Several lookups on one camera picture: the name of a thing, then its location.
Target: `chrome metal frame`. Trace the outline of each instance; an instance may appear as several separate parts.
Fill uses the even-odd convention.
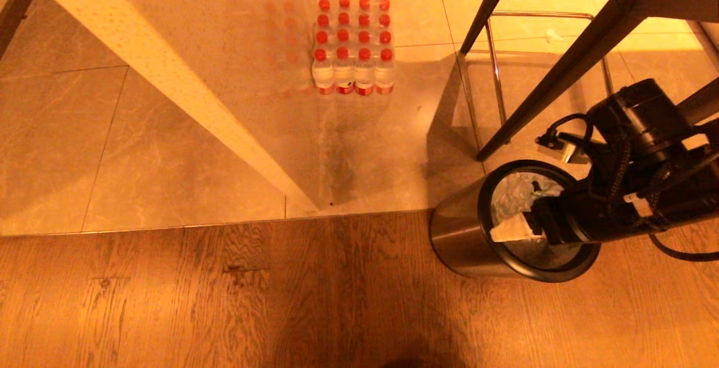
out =
[[[494,69],[495,91],[497,93],[497,106],[499,107],[500,122],[504,125],[507,121],[507,113],[504,109],[504,96],[502,95],[502,81],[499,76],[499,63],[497,53],[495,51],[494,40],[492,38],[491,17],[554,17],[554,18],[580,18],[592,21],[594,16],[586,12],[552,12],[552,11],[495,11],[487,19],[487,41],[490,46],[490,58]],[[607,90],[607,97],[614,93],[612,86],[612,77],[609,73],[609,65],[607,58],[602,58],[602,72],[604,74],[604,88]]]

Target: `red bottle cap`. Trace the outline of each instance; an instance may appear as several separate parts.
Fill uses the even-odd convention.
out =
[[[386,14],[380,15],[380,24],[383,27],[389,27],[390,26],[390,16]]]
[[[320,31],[315,35],[315,39],[318,43],[327,43],[327,33],[324,31]]]
[[[380,58],[382,58],[382,61],[388,62],[392,60],[392,50],[391,49],[383,49],[382,53],[380,53]]]
[[[372,57],[372,52],[370,52],[367,48],[362,48],[359,51],[359,60],[360,61],[367,61]]]
[[[349,50],[344,46],[340,46],[339,48],[337,48],[337,58],[338,59],[349,58]]]
[[[370,42],[370,33],[367,31],[359,31],[359,42],[361,42],[361,43]]]
[[[317,25],[320,27],[329,27],[329,17],[324,14],[317,16]]]
[[[340,12],[339,17],[337,17],[337,20],[339,20],[339,23],[342,25],[349,24],[349,14],[346,12]]]
[[[392,40],[392,33],[390,33],[390,31],[380,32],[380,42],[381,43],[390,43],[391,40]]]
[[[322,11],[329,11],[329,0],[320,0],[319,1],[319,9]]]
[[[324,62],[324,60],[327,59],[327,52],[324,51],[324,49],[315,50],[315,59]]]
[[[285,19],[285,27],[287,27],[288,30],[294,30],[297,28],[297,20],[294,18]]]
[[[337,39],[339,39],[341,42],[347,42],[349,41],[349,31],[342,28],[342,30],[337,31]]]
[[[360,14],[359,15],[359,25],[360,25],[360,27],[369,27],[370,26],[370,15]]]

